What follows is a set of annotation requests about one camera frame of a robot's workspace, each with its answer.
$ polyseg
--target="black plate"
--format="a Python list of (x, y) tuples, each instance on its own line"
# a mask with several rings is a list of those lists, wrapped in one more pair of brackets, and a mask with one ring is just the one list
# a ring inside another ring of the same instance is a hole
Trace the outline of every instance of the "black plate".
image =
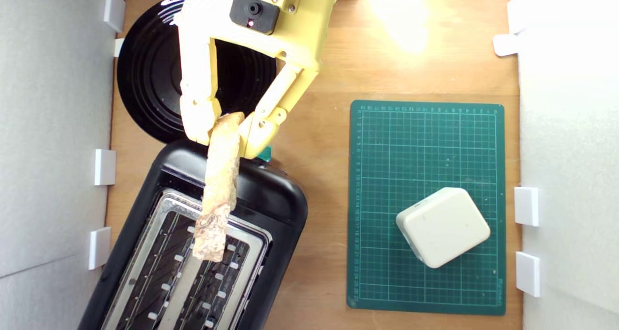
[[(129, 30), (118, 57), (118, 90), (131, 118), (164, 143), (185, 138), (179, 107), (181, 62), (174, 15), (184, 0), (163, 0)], [(254, 111), (277, 74), (275, 59), (239, 45), (215, 41), (223, 113)]]

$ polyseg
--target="white box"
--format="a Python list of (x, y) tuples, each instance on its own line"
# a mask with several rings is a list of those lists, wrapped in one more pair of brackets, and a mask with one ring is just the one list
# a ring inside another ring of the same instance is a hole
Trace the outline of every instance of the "white box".
[(539, 226), (537, 188), (514, 187), (514, 212), (518, 224)]
[(540, 297), (540, 258), (516, 252), (516, 287), (533, 297)]
[(110, 257), (111, 237), (112, 230), (110, 227), (103, 227), (90, 232), (88, 269), (95, 269), (108, 261)]
[(95, 150), (95, 185), (116, 184), (116, 151)]
[(416, 257), (430, 268), (439, 268), (490, 237), (469, 193), (454, 187), (405, 209), (396, 224)]

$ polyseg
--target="white clip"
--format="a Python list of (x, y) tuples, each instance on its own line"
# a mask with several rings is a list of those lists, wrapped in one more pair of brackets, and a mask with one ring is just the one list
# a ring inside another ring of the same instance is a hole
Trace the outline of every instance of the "white clip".
[(509, 0), (507, 3), (507, 20), (509, 25), (509, 33), (517, 34), (527, 27), (529, 14), (526, 11), (526, 5), (520, 0)]
[(540, 258), (516, 252), (516, 287), (533, 297), (540, 297)]
[(539, 226), (537, 188), (514, 187), (514, 212), (518, 224)]
[(499, 57), (516, 54), (519, 50), (518, 37), (513, 34), (495, 35), (493, 39), (495, 53)]

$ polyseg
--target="white plastic block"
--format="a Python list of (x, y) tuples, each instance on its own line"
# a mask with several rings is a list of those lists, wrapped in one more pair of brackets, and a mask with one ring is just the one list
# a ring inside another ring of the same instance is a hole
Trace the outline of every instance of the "white plastic block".
[(116, 183), (116, 151), (95, 150), (95, 185)]
[(111, 237), (112, 230), (110, 227), (103, 227), (90, 232), (88, 269), (95, 269), (108, 261), (110, 257)]
[(122, 44), (124, 43), (124, 37), (122, 39), (116, 39), (114, 41), (114, 57), (118, 58), (120, 55), (120, 49), (122, 48)]
[(520, 0), (510, 0), (507, 3), (507, 19), (510, 34), (524, 30), (528, 21), (526, 4)]
[(490, 236), (490, 228), (464, 189), (445, 187), (402, 211), (396, 224), (416, 257), (439, 268)]
[(539, 203), (536, 187), (514, 188), (516, 222), (522, 225), (539, 226)]
[(516, 54), (519, 50), (518, 37), (513, 34), (495, 35), (493, 38), (495, 53), (499, 57)]
[(116, 32), (122, 32), (124, 26), (124, 0), (105, 0), (103, 21)]
[(540, 297), (540, 259), (517, 251), (516, 287), (534, 297)]

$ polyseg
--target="grid lines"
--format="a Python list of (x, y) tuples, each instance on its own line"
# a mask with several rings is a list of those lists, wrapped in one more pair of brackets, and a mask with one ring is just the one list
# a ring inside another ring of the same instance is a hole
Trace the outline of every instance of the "grid lines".
[[(356, 101), (351, 108), (349, 305), (504, 313), (504, 126), (500, 105)], [(418, 261), (396, 215), (466, 189), (490, 226), (439, 269)]]

